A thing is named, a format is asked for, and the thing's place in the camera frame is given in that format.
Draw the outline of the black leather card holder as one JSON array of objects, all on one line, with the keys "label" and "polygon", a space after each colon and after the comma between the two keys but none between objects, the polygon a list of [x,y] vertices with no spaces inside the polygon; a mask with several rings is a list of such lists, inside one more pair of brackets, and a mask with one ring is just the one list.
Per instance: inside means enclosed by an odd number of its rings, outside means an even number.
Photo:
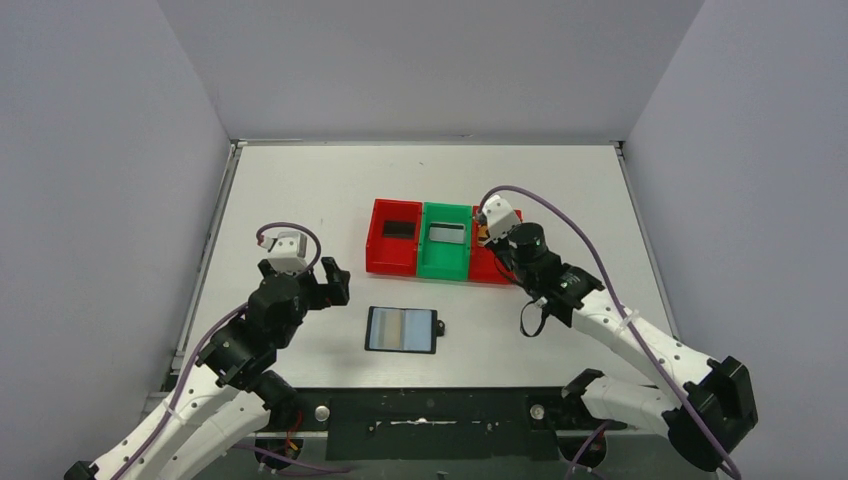
[{"label": "black leather card holder", "polygon": [[368,311],[364,349],[434,355],[445,323],[433,309],[371,306]]}]

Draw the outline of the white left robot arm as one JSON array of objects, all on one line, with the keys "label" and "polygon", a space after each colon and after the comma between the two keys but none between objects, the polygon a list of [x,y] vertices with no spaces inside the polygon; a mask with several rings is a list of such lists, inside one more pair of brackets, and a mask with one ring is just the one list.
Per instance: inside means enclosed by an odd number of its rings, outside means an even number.
[{"label": "white left robot arm", "polygon": [[268,260],[247,301],[226,314],[187,356],[171,392],[118,445],[78,461],[67,479],[177,479],[208,465],[243,437],[295,416],[297,392],[272,369],[310,311],[345,306],[348,271],[332,257],[285,272]]}]

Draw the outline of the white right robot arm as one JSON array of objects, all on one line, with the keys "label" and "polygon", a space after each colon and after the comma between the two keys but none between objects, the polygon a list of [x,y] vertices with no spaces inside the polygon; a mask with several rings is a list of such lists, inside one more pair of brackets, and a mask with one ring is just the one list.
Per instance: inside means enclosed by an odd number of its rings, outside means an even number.
[{"label": "white right robot arm", "polygon": [[541,225],[510,220],[485,246],[540,306],[543,318],[593,338],[639,371],[647,386],[587,369],[565,388],[564,417],[578,427],[610,420],[667,439],[692,466],[738,478],[731,452],[758,423],[749,369],[686,346],[624,306],[605,277],[552,252]]}]

